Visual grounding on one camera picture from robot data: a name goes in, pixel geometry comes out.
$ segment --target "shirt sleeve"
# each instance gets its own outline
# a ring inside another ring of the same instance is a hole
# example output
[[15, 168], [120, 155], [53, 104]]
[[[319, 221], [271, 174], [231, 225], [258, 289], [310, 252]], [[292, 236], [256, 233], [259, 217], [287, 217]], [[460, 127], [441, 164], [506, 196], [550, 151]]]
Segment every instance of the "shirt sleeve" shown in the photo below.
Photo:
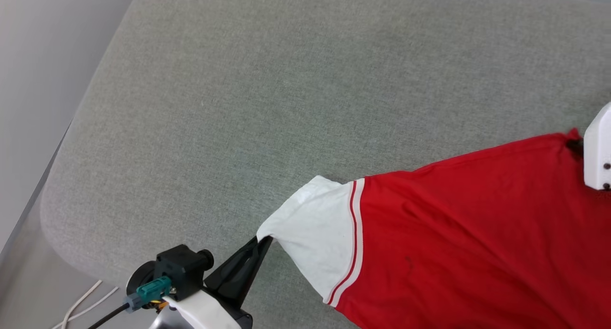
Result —
[[358, 199], [364, 179], [345, 185], [316, 176], [297, 190], [258, 229], [292, 258], [323, 301], [337, 305], [358, 277], [362, 227]]

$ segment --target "gray sofa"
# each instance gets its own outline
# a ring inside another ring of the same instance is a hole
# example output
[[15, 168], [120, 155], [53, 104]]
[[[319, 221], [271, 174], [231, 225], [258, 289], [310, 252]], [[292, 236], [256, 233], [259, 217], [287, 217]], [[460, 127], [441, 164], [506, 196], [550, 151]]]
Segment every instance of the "gray sofa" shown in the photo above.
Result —
[[[134, 0], [53, 165], [44, 232], [123, 286], [177, 244], [224, 261], [314, 175], [584, 129], [611, 101], [609, 18], [583, 0]], [[244, 309], [257, 328], [353, 327], [277, 244]]]

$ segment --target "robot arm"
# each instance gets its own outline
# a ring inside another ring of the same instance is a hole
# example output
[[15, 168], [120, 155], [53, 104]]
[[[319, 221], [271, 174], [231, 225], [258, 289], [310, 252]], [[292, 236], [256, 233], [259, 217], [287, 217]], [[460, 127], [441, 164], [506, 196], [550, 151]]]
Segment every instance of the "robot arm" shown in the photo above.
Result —
[[611, 103], [583, 135], [583, 178], [595, 190], [611, 190]]
[[253, 317], [241, 307], [271, 241], [251, 239], [205, 279], [203, 272], [214, 264], [209, 251], [195, 253], [184, 244], [166, 250], [130, 278], [127, 311], [145, 308], [156, 297], [168, 305], [151, 329], [251, 329]]

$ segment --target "gray cushion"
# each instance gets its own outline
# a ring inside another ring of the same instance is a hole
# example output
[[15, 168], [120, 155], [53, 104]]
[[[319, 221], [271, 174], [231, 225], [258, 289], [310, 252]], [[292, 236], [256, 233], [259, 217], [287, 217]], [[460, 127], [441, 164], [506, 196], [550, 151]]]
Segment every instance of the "gray cushion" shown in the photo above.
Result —
[[[413, 170], [589, 124], [609, 7], [581, 0], [134, 0], [44, 190], [50, 243], [124, 285], [229, 257], [314, 175]], [[275, 244], [258, 328], [349, 328]]]

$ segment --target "floor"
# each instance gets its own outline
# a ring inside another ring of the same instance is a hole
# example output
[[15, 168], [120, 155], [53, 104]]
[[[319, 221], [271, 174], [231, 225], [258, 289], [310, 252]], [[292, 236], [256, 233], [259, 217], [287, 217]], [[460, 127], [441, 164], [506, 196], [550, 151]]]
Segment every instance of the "floor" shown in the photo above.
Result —
[[[611, 3], [611, 0], [595, 1]], [[5, 262], [0, 266], [0, 292], [3, 294], [0, 323], [6, 328], [54, 327], [74, 301], [96, 282], [64, 262], [47, 244], [40, 231], [38, 203], [25, 220]], [[102, 284], [75, 312], [88, 307], [112, 288]], [[118, 290], [68, 327], [88, 327], [121, 305], [124, 295], [124, 290]], [[155, 312], [146, 310], [134, 314], [122, 312], [102, 328], [148, 328], [155, 316]]]

